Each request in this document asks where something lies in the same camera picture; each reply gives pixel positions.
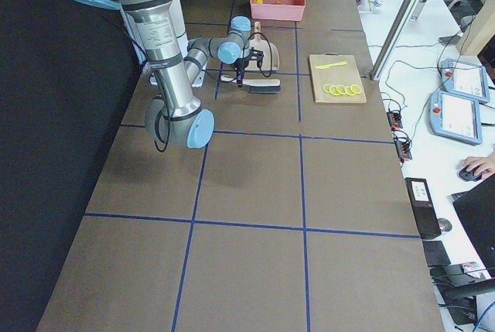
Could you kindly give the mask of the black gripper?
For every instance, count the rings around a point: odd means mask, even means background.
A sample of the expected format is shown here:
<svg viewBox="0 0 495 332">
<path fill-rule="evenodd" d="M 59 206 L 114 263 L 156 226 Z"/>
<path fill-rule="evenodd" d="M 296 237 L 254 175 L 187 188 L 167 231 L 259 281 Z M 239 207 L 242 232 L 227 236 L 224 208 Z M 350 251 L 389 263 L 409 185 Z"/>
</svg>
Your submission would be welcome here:
<svg viewBox="0 0 495 332">
<path fill-rule="evenodd" d="M 250 56 L 239 57 L 233 63 L 234 69 L 236 70 L 236 84 L 239 87 L 244 86 L 244 71 L 249 66 L 251 61 Z"/>
</svg>

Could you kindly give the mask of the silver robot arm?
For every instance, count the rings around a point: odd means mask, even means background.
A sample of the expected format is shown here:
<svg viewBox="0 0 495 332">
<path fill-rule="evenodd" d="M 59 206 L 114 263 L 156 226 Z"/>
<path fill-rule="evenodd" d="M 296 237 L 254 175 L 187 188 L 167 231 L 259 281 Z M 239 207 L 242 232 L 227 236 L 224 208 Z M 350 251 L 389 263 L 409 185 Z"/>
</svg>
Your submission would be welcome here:
<svg viewBox="0 0 495 332">
<path fill-rule="evenodd" d="M 156 142 L 202 148 L 214 129 L 213 113 L 193 95 L 192 84 L 210 59 L 227 64 L 249 53 L 251 22 L 244 16 L 231 20 L 225 37 L 192 39 L 183 55 L 175 22 L 182 12 L 171 12 L 173 0 L 74 0 L 100 9 L 122 10 L 136 24 L 145 57 L 159 86 L 145 116 L 145 127 Z"/>
</svg>

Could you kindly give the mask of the operator hand on mouse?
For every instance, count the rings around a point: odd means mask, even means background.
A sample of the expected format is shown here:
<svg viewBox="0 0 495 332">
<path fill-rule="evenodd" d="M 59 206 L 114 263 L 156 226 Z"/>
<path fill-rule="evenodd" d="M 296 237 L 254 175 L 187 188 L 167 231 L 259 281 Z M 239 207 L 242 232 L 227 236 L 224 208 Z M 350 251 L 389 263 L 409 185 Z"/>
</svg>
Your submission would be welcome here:
<svg viewBox="0 0 495 332">
<path fill-rule="evenodd" d="M 467 171 L 474 172 L 475 175 L 481 175 L 483 179 L 486 179 L 494 174 L 495 156 L 493 153 L 485 157 L 468 156 L 463 161 L 463 167 Z"/>
</svg>

